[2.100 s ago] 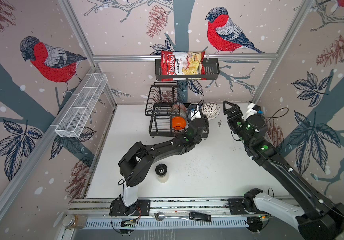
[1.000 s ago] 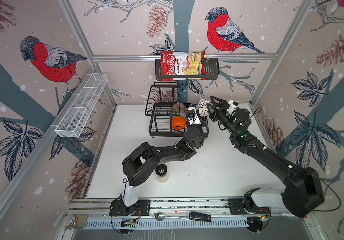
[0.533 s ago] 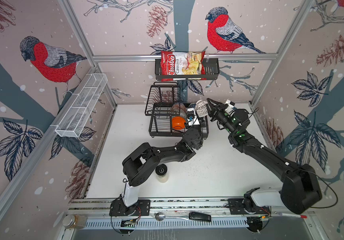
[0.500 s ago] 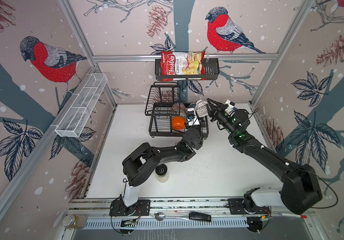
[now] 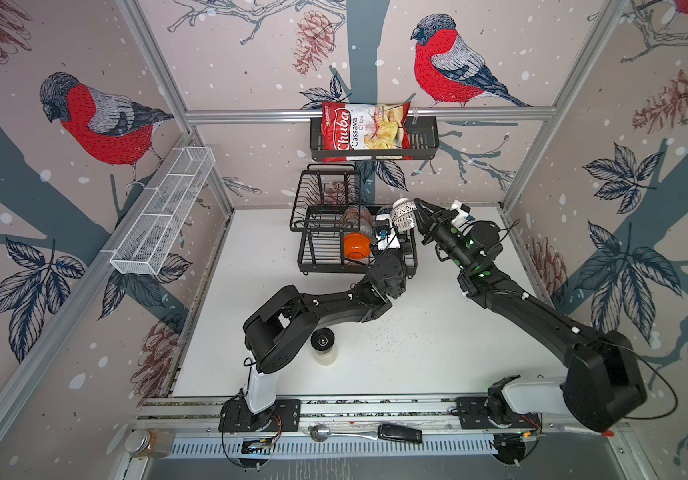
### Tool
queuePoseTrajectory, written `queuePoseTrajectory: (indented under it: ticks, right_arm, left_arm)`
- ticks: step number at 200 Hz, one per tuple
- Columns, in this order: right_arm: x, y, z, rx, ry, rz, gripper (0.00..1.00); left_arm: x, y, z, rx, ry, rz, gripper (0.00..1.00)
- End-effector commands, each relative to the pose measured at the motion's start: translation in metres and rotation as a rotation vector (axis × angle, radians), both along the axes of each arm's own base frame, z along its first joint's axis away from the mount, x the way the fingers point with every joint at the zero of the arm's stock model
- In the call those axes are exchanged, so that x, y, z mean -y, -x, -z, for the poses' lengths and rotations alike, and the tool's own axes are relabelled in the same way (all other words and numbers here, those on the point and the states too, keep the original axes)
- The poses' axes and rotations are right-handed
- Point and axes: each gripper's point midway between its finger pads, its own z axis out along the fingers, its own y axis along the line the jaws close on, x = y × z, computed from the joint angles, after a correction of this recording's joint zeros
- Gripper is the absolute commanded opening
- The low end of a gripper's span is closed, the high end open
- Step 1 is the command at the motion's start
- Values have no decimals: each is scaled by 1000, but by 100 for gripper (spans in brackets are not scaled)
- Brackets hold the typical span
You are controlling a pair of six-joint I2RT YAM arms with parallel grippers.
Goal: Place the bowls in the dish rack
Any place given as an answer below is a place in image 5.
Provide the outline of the white brown lattice bowl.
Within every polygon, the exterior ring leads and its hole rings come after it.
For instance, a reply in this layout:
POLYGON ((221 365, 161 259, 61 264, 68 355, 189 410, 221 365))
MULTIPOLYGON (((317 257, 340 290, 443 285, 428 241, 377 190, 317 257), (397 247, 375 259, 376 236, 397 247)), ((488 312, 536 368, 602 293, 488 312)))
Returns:
POLYGON ((413 200, 400 198, 392 205, 391 223, 397 232, 406 232, 416 227, 416 205, 413 200))

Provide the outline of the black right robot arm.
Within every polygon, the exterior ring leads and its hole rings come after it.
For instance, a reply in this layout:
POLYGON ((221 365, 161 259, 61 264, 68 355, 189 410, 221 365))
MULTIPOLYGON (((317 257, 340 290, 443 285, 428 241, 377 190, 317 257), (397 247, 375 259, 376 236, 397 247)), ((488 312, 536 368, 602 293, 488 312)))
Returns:
POLYGON ((531 296, 494 263, 502 250, 499 227, 475 221, 468 231, 455 225, 457 211, 414 201, 415 225, 439 260, 459 269, 465 296, 497 313, 546 347, 567 369, 564 379, 505 377, 488 388, 489 421, 500 428, 525 414, 572 416, 602 433, 647 400, 638 358, 623 334, 582 325, 531 296))

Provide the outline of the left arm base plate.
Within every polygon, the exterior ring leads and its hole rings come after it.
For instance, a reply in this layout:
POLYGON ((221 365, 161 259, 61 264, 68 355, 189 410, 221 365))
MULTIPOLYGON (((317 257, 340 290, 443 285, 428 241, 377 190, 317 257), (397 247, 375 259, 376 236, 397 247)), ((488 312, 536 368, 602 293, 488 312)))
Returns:
POLYGON ((242 396, 227 400, 220 411, 220 433, 297 432, 301 402, 278 399, 268 409, 253 413, 242 396))

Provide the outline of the green patterned bowl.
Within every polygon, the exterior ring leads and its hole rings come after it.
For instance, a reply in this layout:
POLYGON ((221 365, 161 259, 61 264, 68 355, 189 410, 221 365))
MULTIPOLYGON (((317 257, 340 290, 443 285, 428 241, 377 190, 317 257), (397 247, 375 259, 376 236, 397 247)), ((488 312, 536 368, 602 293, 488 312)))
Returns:
POLYGON ((374 234, 373 234, 373 228, 370 223, 362 220, 358 226, 358 231, 362 233, 363 235, 366 235, 367 237, 373 239, 374 234))

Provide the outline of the black wire dish rack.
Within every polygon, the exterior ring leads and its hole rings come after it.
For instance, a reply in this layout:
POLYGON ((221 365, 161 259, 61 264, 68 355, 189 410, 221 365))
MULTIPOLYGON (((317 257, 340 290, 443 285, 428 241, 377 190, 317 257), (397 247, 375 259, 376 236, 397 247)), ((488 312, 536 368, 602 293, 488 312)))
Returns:
POLYGON ((297 265, 303 274, 351 273, 366 271, 375 260, 375 235, 371 255, 366 260, 348 260, 343 252, 343 238, 359 232, 360 223, 341 222, 350 206, 366 206, 374 217, 380 205, 366 203, 360 175, 353 165, 310 164, 302 171, 292 204, 289 228, 301 234, 297 265))

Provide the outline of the orange plastic bowl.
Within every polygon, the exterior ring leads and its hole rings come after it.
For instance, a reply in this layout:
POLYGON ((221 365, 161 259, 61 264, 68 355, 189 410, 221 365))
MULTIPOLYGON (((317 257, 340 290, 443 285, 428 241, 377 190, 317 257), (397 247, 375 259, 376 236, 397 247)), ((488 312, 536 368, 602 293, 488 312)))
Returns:
POLYGON ((360 232, 351 232, 343 238, 343 252, 348 260, 366 260, 371 255, 370 238, 360 232))

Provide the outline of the red patterned bowl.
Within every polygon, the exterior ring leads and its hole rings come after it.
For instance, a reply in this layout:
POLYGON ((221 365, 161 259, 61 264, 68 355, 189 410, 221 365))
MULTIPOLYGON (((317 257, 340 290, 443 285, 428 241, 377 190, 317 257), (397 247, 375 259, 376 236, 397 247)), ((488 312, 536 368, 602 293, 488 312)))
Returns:
POLYGON ((342 223, 373 223, 373 214, 366 206, 350 206, 341 216, 342 223))

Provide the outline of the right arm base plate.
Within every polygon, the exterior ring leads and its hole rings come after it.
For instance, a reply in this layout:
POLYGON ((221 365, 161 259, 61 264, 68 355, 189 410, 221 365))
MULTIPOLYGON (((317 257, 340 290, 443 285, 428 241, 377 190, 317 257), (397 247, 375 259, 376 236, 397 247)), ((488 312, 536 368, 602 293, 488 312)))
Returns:
POLYGON ((463 430, 542 428, 539 415, 516 413, 503 401, 490 400, 486 396, 457 397, 449 413, 458 418, 463 430))

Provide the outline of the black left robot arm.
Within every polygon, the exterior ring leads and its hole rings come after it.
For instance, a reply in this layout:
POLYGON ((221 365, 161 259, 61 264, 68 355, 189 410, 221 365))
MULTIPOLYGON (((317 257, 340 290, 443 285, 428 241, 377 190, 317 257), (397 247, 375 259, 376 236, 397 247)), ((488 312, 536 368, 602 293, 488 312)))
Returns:
POLYGON ((376 320, 406 290, 404 234, 392 230, 373 248, 364 277, 349 289, 330 294, 301 293, 286 285, 243 324, 251 364, 240 397, 252 415, 271 414, 279 371, 296 357, 314 331, 341 323, 376 320))

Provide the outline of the blue floral bowl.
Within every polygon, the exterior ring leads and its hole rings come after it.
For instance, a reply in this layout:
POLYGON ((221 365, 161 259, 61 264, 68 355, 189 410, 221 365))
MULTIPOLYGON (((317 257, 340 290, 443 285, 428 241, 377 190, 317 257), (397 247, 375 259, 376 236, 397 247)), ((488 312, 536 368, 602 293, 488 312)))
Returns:
POLYGON ((374 226, 377 229, 391 229, 391 209, 380 209, 374 217, 374 226))

